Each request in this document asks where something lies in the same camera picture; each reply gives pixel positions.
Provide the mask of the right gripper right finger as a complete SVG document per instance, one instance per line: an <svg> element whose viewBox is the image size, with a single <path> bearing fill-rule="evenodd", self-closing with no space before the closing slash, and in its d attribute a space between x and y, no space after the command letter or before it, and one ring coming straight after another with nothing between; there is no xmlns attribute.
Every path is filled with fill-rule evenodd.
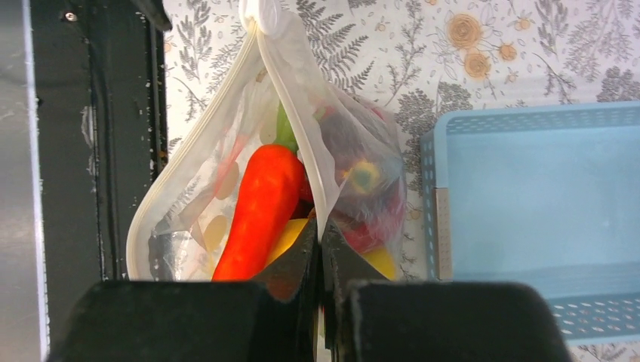
<svg viewBox="0 0 640 362"><path fill-rule="evenodd" d="M329 221L322 257L337 232ZM525 284L345 281L326 266L322 258L325 344L335 361L571 359L546 302Z"/></svg>

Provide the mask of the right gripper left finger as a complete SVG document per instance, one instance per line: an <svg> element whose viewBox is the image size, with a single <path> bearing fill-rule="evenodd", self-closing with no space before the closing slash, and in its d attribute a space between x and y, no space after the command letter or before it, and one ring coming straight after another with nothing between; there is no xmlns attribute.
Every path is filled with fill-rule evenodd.
<svg viewBox="0 0 640 362"><path fill-rule="evenodd" d="M313 361L317 225L249 281L104 281L76 303L51 361Z"/></svg>

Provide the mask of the yellow bell pepper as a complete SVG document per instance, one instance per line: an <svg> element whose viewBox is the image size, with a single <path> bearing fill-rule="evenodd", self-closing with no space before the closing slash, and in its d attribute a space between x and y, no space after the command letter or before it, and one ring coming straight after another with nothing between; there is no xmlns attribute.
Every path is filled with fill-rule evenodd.
<svg viewBox="0 0 640 362"><path fill-rule="evenodd" d="M291 219L267 258L266 266L287 252L306 228L308 219ZM324 241L328 251L322 257L328 266L335 269L340 279L349 280L389 280L397 279L395 261L385 247L376 247L371 251L359 253L346 244L340 232L333 233Z"/></svg>

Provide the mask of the orange carrot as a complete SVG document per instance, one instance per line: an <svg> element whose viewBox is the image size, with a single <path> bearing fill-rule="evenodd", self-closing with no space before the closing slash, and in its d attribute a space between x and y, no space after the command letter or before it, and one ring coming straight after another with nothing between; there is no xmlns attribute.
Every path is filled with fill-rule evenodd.
<svg viewBox="0 0 640 362"><path fill-rule="evenodd" d="M305 170L285 113L278 106L273 143L259 147L249 158L226 246L212 281L247 280L266 266L299 202Z"/></svg>

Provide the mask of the clear dotted zip bag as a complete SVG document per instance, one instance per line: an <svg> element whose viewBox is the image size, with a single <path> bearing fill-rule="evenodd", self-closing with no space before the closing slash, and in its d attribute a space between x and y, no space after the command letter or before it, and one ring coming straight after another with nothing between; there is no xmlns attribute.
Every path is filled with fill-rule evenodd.
<svg viewBox="0 0 640 362"><path fill-rule="evenodd" d="M133 280L247 280L309 221L399 274L407 197L393 117L323 78L302 18L242 1L242 47L128 232Z"/></svg>

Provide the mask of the light blue plastic basket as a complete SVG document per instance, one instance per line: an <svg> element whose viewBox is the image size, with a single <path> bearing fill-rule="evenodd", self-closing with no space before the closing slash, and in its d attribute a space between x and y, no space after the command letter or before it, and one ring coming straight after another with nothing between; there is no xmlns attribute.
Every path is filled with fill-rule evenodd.
<svg viewBox="0 0 640 362"><path fill-rule="evenodd" d="M420 166L428 279L527 284L571 345L638 340L638 102L449 112Z"/></svg>

